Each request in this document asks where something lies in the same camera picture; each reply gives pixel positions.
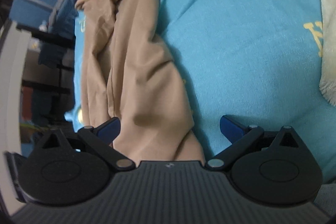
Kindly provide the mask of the white dining table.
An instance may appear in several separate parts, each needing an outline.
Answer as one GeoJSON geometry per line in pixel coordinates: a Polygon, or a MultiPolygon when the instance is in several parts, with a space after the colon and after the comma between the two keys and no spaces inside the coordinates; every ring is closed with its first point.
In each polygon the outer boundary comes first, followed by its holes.
{"type": "Polygon", "coordinates": [[[1,48],[1,195],[9,214],[23,204],[14,197],[4,152],[21,153],[19,133],[21,84],[30,34],[10,22],[2,33],[1,48]]]}

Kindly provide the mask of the teal patterned bed sheet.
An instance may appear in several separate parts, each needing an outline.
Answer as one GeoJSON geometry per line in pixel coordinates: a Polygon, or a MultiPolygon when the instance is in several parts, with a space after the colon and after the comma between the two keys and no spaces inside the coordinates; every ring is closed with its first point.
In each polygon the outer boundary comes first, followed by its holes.
{"type": "Polygon", "coordinates": [[[320,0],[160,0],[157,32],[185,80],[207,156],[229,146],[230,115],[266,130],[294,127],[335,179],[335,107],[319,91],[320,0]]]}

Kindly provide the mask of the tan garment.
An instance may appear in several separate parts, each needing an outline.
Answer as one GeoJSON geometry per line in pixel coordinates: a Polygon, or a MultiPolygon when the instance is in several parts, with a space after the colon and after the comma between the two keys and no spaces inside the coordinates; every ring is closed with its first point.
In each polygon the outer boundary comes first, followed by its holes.
{"type": "Polygon", "coordinates": [[[86,126],[121,122],[115,150],[144,160],[204,161],[185,84],[155,33],[159,0],[77,0],[85,16],[81,110],[86,126]]]}

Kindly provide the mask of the green dinosaur fleece blanket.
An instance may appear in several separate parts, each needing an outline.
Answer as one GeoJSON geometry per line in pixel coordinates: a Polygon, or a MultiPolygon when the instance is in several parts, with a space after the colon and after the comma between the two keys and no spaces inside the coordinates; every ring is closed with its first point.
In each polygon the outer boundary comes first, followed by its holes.
{"type": "Polygon", "coordinates": [[[335,105],[335,0],[321,0],[322,68],[319,90],[331,105],[335,105]]]}

